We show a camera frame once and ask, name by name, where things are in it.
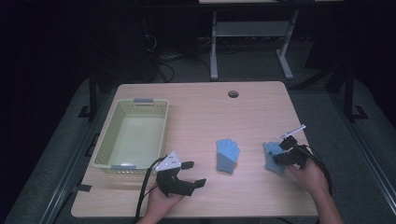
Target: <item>table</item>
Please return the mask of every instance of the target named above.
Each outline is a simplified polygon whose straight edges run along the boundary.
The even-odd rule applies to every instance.
[[[239,96],[231,98],[229,91]],[[208,82],[121,85],[119,99],[169,100],[165,153],[175,151],[181,161],[194,161],[180,171],[186,181],[206,178],[206,184],[178,203],[168,217],[289,217],[316,216],[310,195],[287,171],[282,176],[264,170],[263,142],[301,126],[281,82]],[[104,129],[109,123],[109,115]],[[307,144],[304,132],[294,137]],[[240,148],[233,175],[216,171],[216,141],[232,138]],[[72,207],[75,217],[134,217],[142,175],[110,175],[92,166]],[[151,175],[148,188],[155,181]],[[146,199],[141,215],[146,211]]]

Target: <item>blue cloth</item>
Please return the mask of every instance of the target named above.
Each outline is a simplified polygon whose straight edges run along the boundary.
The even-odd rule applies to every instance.
[[[277,175],[283,175],[285,172],[285,166],[277,164],[274,161],[274,156],[283,153],[282,148],[279,146],[278,142],[269,142],[262,144],[265,149],[265,170],[271,171]]]
[[[217,170],[227,174],[233,173],[233,168],[239,157],[239,148],[230,138],[216,141],[217,147]]]

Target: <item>person's arm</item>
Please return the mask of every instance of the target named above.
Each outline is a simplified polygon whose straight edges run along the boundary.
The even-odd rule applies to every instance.
[[[169,197],[163,194],[159,188],[155,188],[148,195],[148,206],[146,214],[139,219],[138,224],[156,224],[158,223],[169,210],[180,200],[184,198],[183,195],[169,194]]]
[[[288,169],[297,178],[299,184],[305,188],[314,199],[320,224],[344,223],[329,193],[326,177],[311,159],[306,161],[303,170],[299,170],[294,166],[289,166]]]

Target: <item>white metal frame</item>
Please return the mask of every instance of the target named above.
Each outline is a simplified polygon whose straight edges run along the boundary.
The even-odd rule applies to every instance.
[[[212,51],[210,52],[210,78],[217,80],[218,60],[216,57],[216,37],[217,36],[284,36],[285,41],[281,49],[276,50],[283,73],[287,79],[293,79],[286,51],[288,50],[294,25],[297,20],[299,10],[294,10],[289,21],[217,21],[217,13],[213,12],[212,21]]]

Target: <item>wire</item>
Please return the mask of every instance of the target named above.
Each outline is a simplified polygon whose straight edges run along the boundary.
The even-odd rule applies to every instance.
[[[163,70],[161,70],[160,65],[168,67],[169,69],[171,69],[172,75],[169,77],[169,79],[166,78],[166,75],[163,72]],[[157,70],[158,70],[158,73],[160,74],[160,77],[163,79],[163,82],[165,82],[165,83],[168,83],[168,82],[172,81],[172,79],[175,77],[175,69],[172,66],[168,65],[168,64],[158,63]]]
[[[150,192],[152,192],[154,189],[156,189],[158,187],[158,185],[154,186],[152,189],[150,189],[147,193],[145,193],[145,197],[146,195],[148,195]]]
[[[208,38],[209,40],[207,40],[203,45],[198,46],[198,49],[205,49],[209,46],[211,46],[212,44],[212,40],[210,38]]]
[[[129,68],[125,63],[121,62],[118,60],[115,56],[113,56],[110,52],[105,50],[101,45],[99,45],[90,35],[87,34],[88,39],[97,47],[99,50],[101,50],[108,58],[110,58],[113,62],[117,63],[120,65],[120,67],[124,68],[128,73],[136,75],[138,77],[141,77],[139,72],[137,72],[135,69],[132,70]]]
[[[149,52],[154,52],[154,50],[155,50],[155,48],[157,47],[157,38],[155,38],[155,36],[154,35],[145,35],[145,37],[148,37],[148,39],[150,39],[150,38],[152,38],[153,40],[154,40],[154,44],[153,44],[153,46],[151,47],[151,49],[147,49]]]
[[[137,207],[136,207],[136,214],[134,215],[134,223],[137,223],[137,221],[139,220],[140,208],[142,207],[143,200],[145,199],[145,196],[146,196],[146,194],[145,194],[146,186],[149,182],[149,175],[151,174],[152,167],[154,167],[154,165],[157,164],[157,162],[163,161],[165,158],[166,157],[159,158],[158,160],[153,162],[150,165],[150,167],[147,169],[145,179],[143,180],[142,189],[140,190],[139,201],[138,201]]]
[[[207,65],[207,63],[204,60],[202,60],[202,59],[195,59],[195,60],[197,60],[198,62],[203,63],[204,66],[207,68],[207,70],[210,72],[210,67],[209,67],[209,65]]]
[[[236,53],[248,50],[249,43],[247,41],[245,41],[245,42],[247,42],[247,45],[245,47],[243,47],[241,44],[234,43],[235,39],[238,39],[238,38],[239,37],[234,37],[234,38],[231,37],[231,38],[227,38],[227,40],[221,41],[221,42],[226,42],[226,43],[229,42],[228,43],[229,46],[226,46],[227,49],[221,49],[221,47],[223,47],[221,44],[223,44],[223,43],[220,44],[220,42],[219,42],[219,45],[218,45],[219,49],[217,50],[217,53],[219,53],[219,54],[236,54]]]
[[[325,176],[325,178],[326,178],[326,180],[327,180],[327,184],[328,184],[328,186],[329,186],[329,193],[330,193],[330,196],[332,196],[332,179],[331,179],[331,177],[330,177],[329,171],[327,170],[327,168],[326,168],[326,166],[323,164],[323,162],[321,162],[320,160],[318,160],[316,157],[314,157],[314,155],[312,155],[312,154],[309,153],[308,151],[306,151],[306,150],[300,148],[300,146],[295,145],[295,147],[296,147],[297,149],[299,149],[300,152],[302,152],[303,154],[305,154],[305,156],[307,156],[308,158],[310,158],[312,161],[314,161],[314,162],[317,164],[317,166],[318,166],[318,167],[320,168],[320,170],[323,172],[323,174],[324,174],[324,176]]]
[[[312,152],[315,152],[315,154],[317,154],[318,159],[320,160],[320,162],[323,163],[323,159],[320,157],[319,153],[318,153],[316,150],[314,150],[311,146],[306,146],[306,145],[304,145],[304,147],[309,147],[309,148],[311,148]]]
[[[182,56],[183,56],[182,54],[163,55],[163,56],[160,56],[160,59],[173,60],[173,59],[181,58]]]

